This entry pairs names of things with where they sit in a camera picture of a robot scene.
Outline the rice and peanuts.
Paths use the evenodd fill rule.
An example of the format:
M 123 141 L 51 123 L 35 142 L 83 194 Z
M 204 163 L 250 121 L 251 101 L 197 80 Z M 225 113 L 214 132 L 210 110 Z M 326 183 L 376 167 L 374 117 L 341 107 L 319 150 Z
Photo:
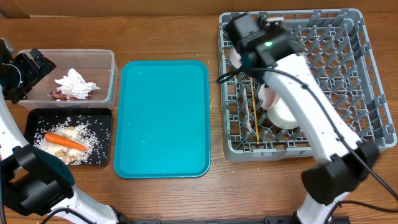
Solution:
M 32 145 L 70 166 L 102 166 L 109 161 L 112 121 L 106 115 L 40 116 L 33 128 Z M 86 147 L 80 151 L 52 144 L 44 139 L 54 133 Z

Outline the orange carrot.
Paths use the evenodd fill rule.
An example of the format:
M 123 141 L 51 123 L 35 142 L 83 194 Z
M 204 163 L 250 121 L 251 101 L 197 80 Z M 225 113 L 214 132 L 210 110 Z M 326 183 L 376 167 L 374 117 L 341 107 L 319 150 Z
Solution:
M 86 151 L 86 147 L 75 142 L 72 141 L 68 138 L 65 138 L 63 136 L 60 136 L 58 134 L 54 134 L 54 133 L 46 133 L 44 135 L 44 139 L 52 144 L 57 144 L 57 145 L 61 145 L 61 146 L 65 146 L 65 147 L 70 147 L 73 149 L 78 149 L 80 151 Z

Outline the white napkin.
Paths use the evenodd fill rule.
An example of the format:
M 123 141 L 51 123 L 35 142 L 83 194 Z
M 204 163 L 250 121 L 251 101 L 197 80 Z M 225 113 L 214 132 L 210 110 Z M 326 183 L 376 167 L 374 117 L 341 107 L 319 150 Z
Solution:
M 60 91 L 68 100 L 72 98 L 87 100 L 92 91 L 101 89 L 94 82 L 86 82 L 74 68 L 69 69 L 61 79 L 55 79 L 55 83 L 59 85 L 57 91 Z

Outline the small pink plate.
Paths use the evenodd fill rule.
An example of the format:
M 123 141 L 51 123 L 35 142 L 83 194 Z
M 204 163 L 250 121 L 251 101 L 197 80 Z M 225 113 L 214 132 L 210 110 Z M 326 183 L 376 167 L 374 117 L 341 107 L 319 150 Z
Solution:
M 234 68 L 240 68 L 242 66 L 241 55 L 236 51 L 234 47 L 232 47 L 229 51 L 229 61 Z

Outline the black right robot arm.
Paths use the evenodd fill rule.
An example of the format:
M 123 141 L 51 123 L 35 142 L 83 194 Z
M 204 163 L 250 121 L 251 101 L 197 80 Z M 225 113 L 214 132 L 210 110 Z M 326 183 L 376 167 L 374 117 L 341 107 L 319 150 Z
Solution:
M 225 32 L 241 56 L 239 71 L 273 89 L 289 107 L 313 151 L 317 166 L 302 172 L 307 190 L 294 223 L 328 223 L 337 206 L 364 181 L 379 157 L 331 105 L 290 32 L 241 14 Z

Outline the red snack wrapper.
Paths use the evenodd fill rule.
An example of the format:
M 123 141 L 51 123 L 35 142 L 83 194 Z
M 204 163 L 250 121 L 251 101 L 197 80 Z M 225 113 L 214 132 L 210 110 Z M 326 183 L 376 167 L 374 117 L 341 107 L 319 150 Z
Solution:
M 67 101 L 67 100 L 89 100 L 91 98 L 91 93 L 79 93 L 74 95 L 64 95 L 61 91 L 51 91 L 49 96 L 54 100 Z

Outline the white bowl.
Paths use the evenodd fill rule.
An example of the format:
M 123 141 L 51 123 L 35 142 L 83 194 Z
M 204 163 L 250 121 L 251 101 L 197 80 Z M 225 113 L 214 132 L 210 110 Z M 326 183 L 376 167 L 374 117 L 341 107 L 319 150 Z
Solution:
M 275 106 L 267 110 L 269 120 L 281 129 L 294 129 L 299 126 L 289 107 L 285 104 L 282 98 L 276 103 Z

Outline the large white plate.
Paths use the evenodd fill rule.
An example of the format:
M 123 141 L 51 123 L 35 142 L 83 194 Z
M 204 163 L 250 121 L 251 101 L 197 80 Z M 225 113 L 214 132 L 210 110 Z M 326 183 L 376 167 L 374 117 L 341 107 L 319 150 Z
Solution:
M 261 108 L 264 110 L 275 107 L 280 100 L 280 96 L 271 87 L 266 87 L 265 84 L 261 85 L 258 98 L 261 100 Z

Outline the wooden chopstick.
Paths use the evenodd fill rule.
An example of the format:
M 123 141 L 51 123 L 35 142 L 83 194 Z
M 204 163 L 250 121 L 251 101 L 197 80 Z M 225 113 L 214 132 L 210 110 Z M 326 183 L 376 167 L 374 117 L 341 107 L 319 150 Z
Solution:
M 256 110 L 256 97 L 255 97 L 255 91 L 254 91 L 254 82 L 253 79 L 250 78 L 250 84 L 251 84 L 251 96 L 252 96 L 252 104 L 253 104 L 253 114 L 254 114 L 254 125 L 255 125 L 255 132 L 256 132 L 256 144 L 260 145 L 260 138 L 259 138 L 259 130 L 258 130 L 258 123 L 257 123 L 257 110 Z

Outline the white plastic fork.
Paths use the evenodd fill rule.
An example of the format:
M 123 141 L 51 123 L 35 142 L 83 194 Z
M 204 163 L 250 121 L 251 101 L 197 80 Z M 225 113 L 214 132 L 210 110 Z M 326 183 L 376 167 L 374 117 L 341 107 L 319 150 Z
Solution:
M 245 108 L 246 116 L 248 117 L 247 120 L 246 120 L 246 127 L 247 127 L 249 133 L 251 133 L 253 131 L 253 129 L 252 129 L 252 126 L 251 126 L 251 123 L 250 123 L 250 119 L 249 119 L 249 116 L 250 116 L 251 113 L 249 112 L 249 107 L 248 107 L 248 104 L 247 104 L 248 98 L 247 98 L 246 90 L 243 91 L 243 100 L 246 102 L 244 108 Z

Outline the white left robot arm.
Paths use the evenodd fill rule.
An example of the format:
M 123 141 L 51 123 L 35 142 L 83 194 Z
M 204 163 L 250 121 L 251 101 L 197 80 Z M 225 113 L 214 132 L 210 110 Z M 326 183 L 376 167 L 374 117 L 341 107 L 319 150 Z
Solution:
M 13 55 L 1 39 L 1 208 L 28 216 L 58 216 L 72 223 L 130 223 L 122 212 L 97 202 L 75 185 L 70 169 L 57 157 L 29 144 L 6 101 L 16 104 L 56 65 L 38 49 Z

